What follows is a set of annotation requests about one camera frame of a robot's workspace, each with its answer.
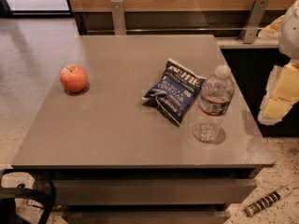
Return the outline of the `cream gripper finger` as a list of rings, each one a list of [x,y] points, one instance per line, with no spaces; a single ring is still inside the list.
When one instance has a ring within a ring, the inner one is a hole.
[[[278,39],[279,30],[284,16],[280,16],[269,25],[264,27],[259,33],[258,37],[263,39]]]
[[[275,65],[265,90],[258,121],[263,125],[275,125],[299,101],[299,61],[291,59],[283,67]]]

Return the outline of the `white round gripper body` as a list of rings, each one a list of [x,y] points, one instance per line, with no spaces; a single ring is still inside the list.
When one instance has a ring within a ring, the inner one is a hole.
[[[278,34],[278,47],[282,54],[299,59],[299,0],[285,13]]]

